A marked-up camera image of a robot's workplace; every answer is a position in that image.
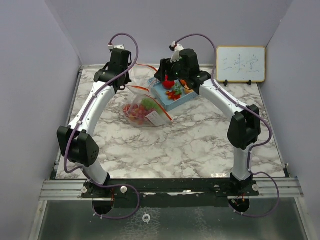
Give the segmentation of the clear zip bag orange zipper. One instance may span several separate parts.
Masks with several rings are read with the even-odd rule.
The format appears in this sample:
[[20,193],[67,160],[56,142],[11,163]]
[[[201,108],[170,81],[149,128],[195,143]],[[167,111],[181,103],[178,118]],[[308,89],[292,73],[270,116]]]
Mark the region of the clear zip bag orange zipper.
[[[121,111],[123,113],[123,108],[126,104],[131,104],[133,107],[135,105],[138,105],[138,106],[142,106],[141,105],[141,100],[144,99],[144,98],[151,98],[151,99],[154,99],[150,96],[147,96],[147,95],[136,95],[135,98],[133,99],[132,102],[130,103],[125,103],[122,107],[121,107]],[[146,116],[149,121],[150,121],[150,124],[149,125],[143,125],[143,126],[137,126],[137,125],[134,125],[132,124],[130,121],[129,121],[129,117],[126,117],[124,115],[124,117],[127,119],[127,121],[134,127],[136,128],[142,128],[142,127],[160,127],[160,126],[163,126],[163,125],[167,125],[167,124],[170,124],[172,122],[172,118],[170,117],[170,115],[167,113],[167,111],[159,104],[159,106],[161,107],[161,111],[155,111],[153,109],[151,110],[146,110],[148,111],[148,115]]]

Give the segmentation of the green grape bunch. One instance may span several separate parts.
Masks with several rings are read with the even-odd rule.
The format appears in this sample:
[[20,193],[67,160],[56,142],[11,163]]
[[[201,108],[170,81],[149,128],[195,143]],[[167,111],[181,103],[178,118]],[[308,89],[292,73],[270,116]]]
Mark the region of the green grape bunch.
[[141,100],[140,104],[144,106],[144,108],[149,111],[149,110],[154,110],[154,111],[161,111],[161,107],[159,106],[158,102],[155,101],[153,98],[146,97]]

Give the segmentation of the red strawberry bunch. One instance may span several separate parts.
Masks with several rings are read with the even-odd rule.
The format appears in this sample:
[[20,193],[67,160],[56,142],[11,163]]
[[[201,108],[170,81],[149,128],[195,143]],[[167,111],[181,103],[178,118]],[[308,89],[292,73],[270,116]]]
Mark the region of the red strawberry bunch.
[[126,117],[130,117],[133,115],[133,106],[131,104],[126,104],[123,109],[123,114],[126,116]]

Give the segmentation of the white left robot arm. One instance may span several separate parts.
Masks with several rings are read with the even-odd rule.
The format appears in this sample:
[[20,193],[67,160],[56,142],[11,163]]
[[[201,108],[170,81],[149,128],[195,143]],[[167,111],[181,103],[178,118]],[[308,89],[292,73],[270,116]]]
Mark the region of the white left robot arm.
[[110,175],[98,161],[99,146],[93,134],[104,109],[118,91],[131,82],[128,68],[132,53],[122,45],[111,50],[110,61],[94,75],[94,82],[84,105],[67,126],[60,126],[57,139],[64,162],[71,162],[88,180],[95,182],[93,191],[106,197],[111,190]]

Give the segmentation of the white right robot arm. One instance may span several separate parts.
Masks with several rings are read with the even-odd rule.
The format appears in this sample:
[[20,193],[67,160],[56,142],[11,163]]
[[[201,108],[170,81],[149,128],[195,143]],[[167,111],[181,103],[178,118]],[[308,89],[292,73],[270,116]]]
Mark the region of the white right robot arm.
[[240,196],[248,189],[246,180],[252,178],[249,152],[261,134],[259,108],[256,105],[244,105],[225,91],[211,73],[201,70],[193,49],[183,49],[176,56],[177,61],[161,59],[154,77],[161,83],[184,80],[187,87],[210,101],[229,120],[227,139],[234,147],[233,169],[230,174],[233,181],[230,182],[229,189],[234,195]]

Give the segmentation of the red apple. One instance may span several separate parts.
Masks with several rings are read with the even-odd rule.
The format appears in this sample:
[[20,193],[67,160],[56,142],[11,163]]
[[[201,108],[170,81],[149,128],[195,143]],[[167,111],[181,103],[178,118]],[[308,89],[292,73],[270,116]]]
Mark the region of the red apple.
[[175,86],[175,82],[170,80],[165,80],[161,84],[166,90],[170,90]]

